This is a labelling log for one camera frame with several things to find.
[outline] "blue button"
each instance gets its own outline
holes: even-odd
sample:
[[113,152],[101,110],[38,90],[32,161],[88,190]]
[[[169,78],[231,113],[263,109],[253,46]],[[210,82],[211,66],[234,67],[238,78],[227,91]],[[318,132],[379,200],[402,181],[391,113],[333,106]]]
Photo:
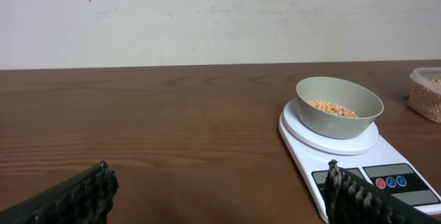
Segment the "blue button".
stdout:
[[389,176],[389,177],[386,179],[386,184],[387,184],[387,186],[389,186],[389,187],[395,187],[395,186],[397,185],[397,182],[395,181],[395,179],[393,179],[393,177]]
[[407,185],[406,179],[403,176],[397,176],[397,183],[403,187]]

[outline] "scale platform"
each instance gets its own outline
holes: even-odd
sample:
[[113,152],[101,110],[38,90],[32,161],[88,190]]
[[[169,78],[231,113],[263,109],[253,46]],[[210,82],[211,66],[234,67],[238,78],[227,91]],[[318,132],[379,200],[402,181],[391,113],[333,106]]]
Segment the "scale platform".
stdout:
[[372,123],[353,139],[332,139],[306,128],[297,115],[297,100],[291,100],[279,120],[279,130],[327,223],[325,202],[319,188],[335,159],[360,178],[426,214],[441,213],[440,195],[395,148],[378,134]]

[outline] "bowl rim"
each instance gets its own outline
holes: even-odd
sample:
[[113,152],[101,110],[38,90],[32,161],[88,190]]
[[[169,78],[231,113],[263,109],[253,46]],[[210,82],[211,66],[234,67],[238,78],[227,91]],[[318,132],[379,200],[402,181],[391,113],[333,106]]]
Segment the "bowl rim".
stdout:
[[[335,115],[335,114],[328,113],[328,112],[326,112],[326,111],[324,111],[324,110],[321,110],[321,109],[319,109],[319,108],[316,108],[316,107],[312,106],[311,104],[309,104],[308,102],[306,102],[306,101],[303,99],[303,97],[298,93],[298,85],[299,85],[300,83],[302,83],[304,80],[307,80],[307,79],[313,79],[313,78],[337,79],[337,80],[346,81],[346,82],[348,82],[348,83],[352,83],[352,84],[354,84],[354,85],[356,85],[356,86],[358,86],[358,87],[361,87],[361,88],[367,90],[368,92],[370,92],[371,94],[373,94],[373,95],[374,95],[374,96],[380,101],[380,103],[381,103],[381,111],[380,111],[379,113],[373,115],[373,116],[352,118],[352,117],[338,116],[338,115]],[[306,79],[302,79],[302,80],[300,80],[300,81],[297,83],[297,85],[296,85],[296,93],[297,93],[298,97],[299,97],[300,99],[302,99],[302,101],[304,101],[305,103],[307,103],[309,106],[313,107],[314,109],[316,109],[316,110],[320,110],[321,112],[324,112],[324,113],[329,114],[329,115],[331,115],[331,116],[341,117],[341,118],[344,118],[344,119],[351,119],[351,120],[366,120],[366,119],[372,119],[372,118],[376,118],[376,117],[378,117],[378,116],[381,115],[381,114],[383,113],[383,111],[384,111],[384,104],[383,104],[383,101],[381,101],[381,98],[378,97],[377,94],[373,93],[370,89],[368,89],[368,88],[366,88],[366,87],[364,87],[364,86],[361,86],[361,85],[359,85],[359,84],[357,84],[357,83],[354,83],[354,82],[351,82],[351,81],[348,81],[348,80],[344,80],[344,79],[339,79],[339,78],[336,78],[336,77],[322,77],[322,76],[317,76],[317,77],[307,77]]]

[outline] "white wall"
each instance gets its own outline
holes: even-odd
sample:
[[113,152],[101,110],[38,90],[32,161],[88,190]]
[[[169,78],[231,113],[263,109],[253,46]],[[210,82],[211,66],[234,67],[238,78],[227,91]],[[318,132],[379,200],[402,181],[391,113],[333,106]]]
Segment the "white wall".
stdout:
[[0,0],[0,68],[441,59],[441,0]]

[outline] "textured black pad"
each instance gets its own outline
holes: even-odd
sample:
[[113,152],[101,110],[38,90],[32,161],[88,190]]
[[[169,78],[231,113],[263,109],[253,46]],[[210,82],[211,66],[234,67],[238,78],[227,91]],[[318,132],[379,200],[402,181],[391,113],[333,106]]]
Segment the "textured black pad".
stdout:
[[106,223],[117,190],[114,171],[101,161],[34,198],[0,212],[0,223]]
[[329,162],[322,189],[329,224],[441,223]]

